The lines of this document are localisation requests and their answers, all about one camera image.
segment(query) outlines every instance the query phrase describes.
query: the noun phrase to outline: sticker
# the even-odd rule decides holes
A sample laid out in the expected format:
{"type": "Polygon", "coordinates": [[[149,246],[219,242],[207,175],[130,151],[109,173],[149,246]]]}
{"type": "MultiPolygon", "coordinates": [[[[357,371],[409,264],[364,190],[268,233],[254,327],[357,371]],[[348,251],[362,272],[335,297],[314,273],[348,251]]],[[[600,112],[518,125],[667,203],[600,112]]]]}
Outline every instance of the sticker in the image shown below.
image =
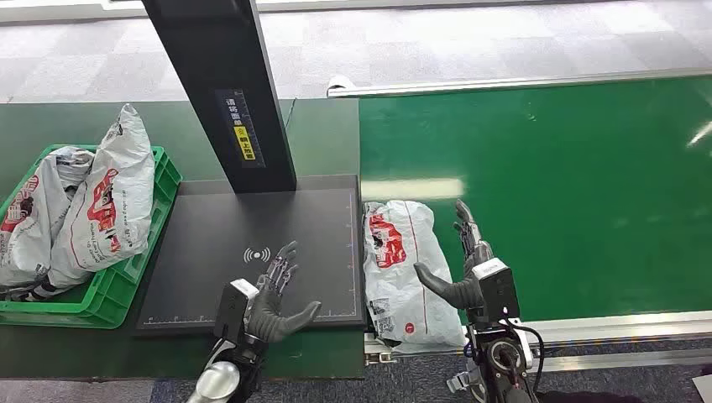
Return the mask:
{"type": "Polygon", "coordinates": [[[369,302],[369,305],[371,305],[371,311],[374,313],[374,315],[382,315],[390,311],[390,303],[388,302],[388,298],[379,298],[376,300],[372,300],[369,302]]]}
{"type": "Polygon", "coordinates": [[[215,94],[242,167],[266,167],[242,90],[216,90],[215,94]]]}
{"type": "Polygon", "coordinates": [[[374,323],[374,326],[378,334],[383,334],[385,332],[393,332],[393,329],[395,329],[395,325],[393,324],[393,317],[384,317],[383,319],[379,319],[374,323]]]}
{"type": "Polygon", "coordinates": [[[376,263],[381,269],[388,269],[393,264],[406,260],[403,249],[403,237],[395,226],[383,218],[383,214],[369,217],[371,236],[374,237],[376,263]]]}

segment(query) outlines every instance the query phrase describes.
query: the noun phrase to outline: cable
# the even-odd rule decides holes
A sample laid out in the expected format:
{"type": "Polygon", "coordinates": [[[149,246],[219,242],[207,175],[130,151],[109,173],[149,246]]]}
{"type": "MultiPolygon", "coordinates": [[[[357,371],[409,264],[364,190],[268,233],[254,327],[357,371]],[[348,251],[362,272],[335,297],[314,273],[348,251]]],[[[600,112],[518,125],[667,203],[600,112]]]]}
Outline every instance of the cable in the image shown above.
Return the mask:
{"type": "Polygon", "coordinates": [[[290,111],[287,113],[287,121],[285,123],[285,131],[289,128],[289,122],[291,120],[291,113],[294,111],[294,104],[296,103],[296,98],[291,100],[290,111]]]}
{"type": "Polygon", "coordinates": [[[539,334],[536,330],[532,329],[531,327],[525,327],[525,326],[519,326],[515,325],[510,321],[509,317],[505,317],[505,322],[507,322],[510,327],[513,329],[519,329],[523,330],[525,332],[529,332],[533,334],[534,336],[537,337],[537,341],[539,342],[539,368],[537,368],[537,380],[534,381],[534,387],[532,390],[534,390],[534,394],[536,394],[537,390],[539,389],[539,381],[542,380],[542,371],[544,370],[544,339],[542,338],[542,335],[539,334]]]}
{"type": "Polygon", "coordinates": [[[217,343],[215,344],[215,347],[213,347],[212,350],[210,350],[210,355],[207,356],[207,359],[211,359],[213,354],[217,353],[217,351],[220,349],[220,347],[223,346],[223,344],[225,344],[225,339],[220,338],[220,340],[218,340],[217,343]]]}
{"type": "Polygon", "coordinates": [[[505,395],[502,393],[502,389],[500,389],[500,388],[495,388],[495,389],[497,390],[497,397],[500,398],[500,401],[503,403],[506,402],[507,400],[505,400],[505,395]]]}
{"type": "Polygon", "coordinates": [[[514,356],[512,356],[512,354],[506,350],[503,350],[502,353],[500,353],[500,355],[501,354],[504,354],[504,358],[507,359],[507,363],[503,362],[503,364],[505,364],[507,366],[507,369],[510,371],[510,373],[509,373],[510,382],[513,385],[518,384],[518,382],[516,381],[516,378],[517,378],[517,376],[516,376],[516,358],[514,358],[514,356]]]}
{"type": "Polygon", "coordinates": [[[487,402],[484,401],[484,398],[479,397],[479,395],[477,394],[477,392],[474,391],[474,386],[472,386],[472,385],[469,386],[469,394],[470,394],[473,398],[475,398],[479,403],[487,403],[487,402]]]}
{"type": "Polygon", "coordinates": [[[529,395],[529,398],[531,399],[531,403],[539,403],[539,399],[537,398],[537,395],[531,390],[529,387],[529,381],[524,379],[524,386],[526,387],[526,393],[529,395]]]}

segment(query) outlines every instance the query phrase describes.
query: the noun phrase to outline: metal bracket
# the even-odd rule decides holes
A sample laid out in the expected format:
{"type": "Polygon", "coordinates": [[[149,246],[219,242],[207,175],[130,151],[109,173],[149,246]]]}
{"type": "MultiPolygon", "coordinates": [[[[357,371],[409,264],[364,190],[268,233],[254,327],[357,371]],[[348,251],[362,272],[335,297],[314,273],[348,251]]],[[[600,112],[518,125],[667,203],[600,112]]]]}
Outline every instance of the metal bracket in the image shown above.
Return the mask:
{"type": "Polygon", "coordinates": [[[469,386],[469,373],[467,371],[461,372],[448,379],[446,383],[451,393],[455,393],[458,390],[466,390],[469,386]]]}
{"type": "Polygon", "coordinates": [[[365,365],[367,367],[373,364],[392,364],[398,362],[393,359],[391,353],[365,354],[365,357],[365,365]]]}
{"type": "Polygon", "coordinates": [[[380,343],[373,333],[364,333],[364,362],[367,367],[372,364],[397,363],[390,347],[380,343]]]}
{"type": "MultiPolygon", "coordinates": [[[[511,319],[511,322],[517,326],[522,326],[521,320],[518,317],[511,319]]],[[[521,344],[521,351],[524,353],[524,361],[527,369],[531,369],[534,365],[534,357],[531,354],[531,348],[529,347],[529,341],[526,339],[526,333],[523,330],[514,330],[517,337],[519,338],[519,343],[521,344]]]]}

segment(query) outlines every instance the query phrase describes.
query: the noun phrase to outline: wireless symbol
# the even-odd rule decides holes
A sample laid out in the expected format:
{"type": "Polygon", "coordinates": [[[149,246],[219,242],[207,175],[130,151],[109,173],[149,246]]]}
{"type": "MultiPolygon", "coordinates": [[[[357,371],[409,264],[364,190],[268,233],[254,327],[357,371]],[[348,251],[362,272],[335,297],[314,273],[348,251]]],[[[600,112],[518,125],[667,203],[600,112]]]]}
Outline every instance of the wireless symbol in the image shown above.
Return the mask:
{"type": "Polygon", "coordinates": [[[270,248],[264,248],[261,251],[252,250],[252,248],[247,248],[245,249],[245,253],[243,254],[243,260],[245,261],[245,263],[249,263],[252,260],[260,259],[266,263],[270,261],[270,255],[270,248]]]}

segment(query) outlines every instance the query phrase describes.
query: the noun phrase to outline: black metal pillar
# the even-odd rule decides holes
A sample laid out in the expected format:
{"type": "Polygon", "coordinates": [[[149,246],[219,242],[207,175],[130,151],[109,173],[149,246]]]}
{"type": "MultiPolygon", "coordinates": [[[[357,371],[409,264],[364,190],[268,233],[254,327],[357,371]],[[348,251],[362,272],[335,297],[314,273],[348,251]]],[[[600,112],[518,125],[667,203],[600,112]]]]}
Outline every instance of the black metal pillar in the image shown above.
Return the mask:
{"type": "Polygon", "coordinates": [[[254,0],[143,0],[235,193],[296,177],[254,0]]]}

